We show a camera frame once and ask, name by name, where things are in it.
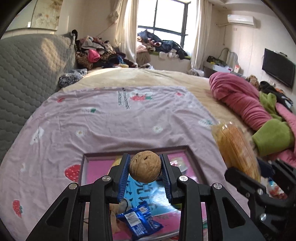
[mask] metal screw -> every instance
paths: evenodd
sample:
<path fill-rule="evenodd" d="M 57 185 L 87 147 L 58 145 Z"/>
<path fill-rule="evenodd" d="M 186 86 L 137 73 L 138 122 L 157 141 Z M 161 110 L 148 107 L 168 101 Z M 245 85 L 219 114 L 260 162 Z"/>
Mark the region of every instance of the metal screw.
<path fill-rule="evenodd" d="M 264 222 L 264 221 L 266 220 L 266 214 L 265 214 L 265 213 L 262 213 L 262 214 L 260 215 L 260 220 L 261 220 L 262 222 Z"/>
<path fill-rule="evenodd" d="M 76 184 L 76 183 L 71 183 L 71 184 L 69 185 L 69 188 L 70 188 L 71 190 L 75 189 L 76 187 L 77 187 L 77 184 Z"/>
<path fill-rule="evenodd" d="M 214 183 L 214 188 L 219 190 L 222 188 L 222 184 L 221 183 Z"/>
<path fill-rule="evenodd" d="M 185 182 L 185 181 L 188 180 L 188 177 L 187 176 L 180 176 L 179 180 L 182 181 L 182 182 Z"/>
<path fill-rule="evenodd" d="M 103 182 L 108 182 L 108 181 L 111 180 L 111 177 L 109 177 L 109 176 L 103 176 L 102 177 L 102 180 L 103 180 Z"/>
<path fill-rule="evenodd" d="M 263 194 L 263 190 L 261 188 L 257 189 L 257 193 L 261 196 Z"/>

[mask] window frame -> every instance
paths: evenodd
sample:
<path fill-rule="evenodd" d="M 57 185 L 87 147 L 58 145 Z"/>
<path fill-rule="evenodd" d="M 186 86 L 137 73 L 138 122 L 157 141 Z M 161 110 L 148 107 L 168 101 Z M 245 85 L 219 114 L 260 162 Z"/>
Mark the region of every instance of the window frame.
<path fill-rule="evenodd" d="M 171 30 L 167 30 L 167 29 L 163 29 L 163 28 L 156 28 L 155 27 L 158 0 L 156 0 L 156 5 L 155 5 L 155 14 L 154 14 L 153 27 L 138 25 L 138 28 L 152 29 L 153 33 L 154 33 L 154 31 L 161 31 L 161 32 L 166 32 L 166 33 L 170 33 L 170 34 L 179 35 L 179 36 L 181 36 L 181 44 L 180 44 L 180 46 L 183 48 L 184 47 L 185 36 L 188 35 L 188 34 L 185 34 L 185 32 L 186 32 L 186 24 L 187 24 L 188 5 L 191 2 L 185 3 L 185 2 L 182 2 L 182 1 L 179 1 L 179 0 L 171 0 L 171 1 L 175 1 L 175 2 L 179 2 L 179 3 L 184 4 L 183 22 L 182 22 L 182 31 L 181 31 L 181 33 L 171 31 Z"/>

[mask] green cloth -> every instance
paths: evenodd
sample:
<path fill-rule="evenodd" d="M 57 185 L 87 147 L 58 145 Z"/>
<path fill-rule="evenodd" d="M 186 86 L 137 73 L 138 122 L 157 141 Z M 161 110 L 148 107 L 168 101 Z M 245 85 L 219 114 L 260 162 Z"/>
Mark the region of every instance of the green cloth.
<path fill-rule="evenodd" d="M 283 118 L 276 112 L 276 96 L 275 94 L 265 94 L 262 91 L 259 92 L 259 101 L 263 105 L 264 109 L 271 115 L 272 118 L 283 121 Z"/>
<path fill-rule="evenodd" d="M 259 155 L 266 156 L 294 147 L 295 138 L 287 122 L 267 121 L 253 136 Z"/>

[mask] ceiling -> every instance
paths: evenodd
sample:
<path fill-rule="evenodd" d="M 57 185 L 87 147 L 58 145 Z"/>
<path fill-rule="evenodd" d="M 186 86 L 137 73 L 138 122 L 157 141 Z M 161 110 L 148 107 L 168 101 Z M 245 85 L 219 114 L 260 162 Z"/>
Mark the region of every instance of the ceiling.
<path fill-rule="evenodd" d="M 214 4 L 214 8 L 219 11 L 248 11 L 275 16 L 275 13 L 261 0 L 225 0 L 225 3 L 220 4 L 217 4 L 217 1 L 224 0 L 209 1 L 212 2 Z"/>

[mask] blue gripper pad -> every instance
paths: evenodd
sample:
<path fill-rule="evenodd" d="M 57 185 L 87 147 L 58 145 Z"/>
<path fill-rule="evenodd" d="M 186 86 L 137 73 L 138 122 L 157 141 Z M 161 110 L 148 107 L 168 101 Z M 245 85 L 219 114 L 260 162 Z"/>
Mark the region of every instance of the blue gripper pad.
<path fill-rule="evenodd" d="M 165 194 L 166 194 L 166 197 L 167 197 L 169 203 L 171 203 L 172 202 L 172 192 L 171 192 L 172 189 L 171 189 L 170 179 L 168 176 L 168 170 L 167 170 L 163 155 L 160 155 L 160 160 L 161 160 L 161 176 L 163 178 L 163 184 L 165 187 Z"/>
<path fill-rule="evenodd" d="M 122 156 L 121 162 L 124 162 L 124 166 L 121 172 L 121 176 L 118 182 L 118 195 L 117 195 L 117 201 L 120 202 L 124 196 L 124 193 L 126 191 L 126 184 L 128 181 L 128 167 L 131 161 L 130 154 L 124 154 Z"/>

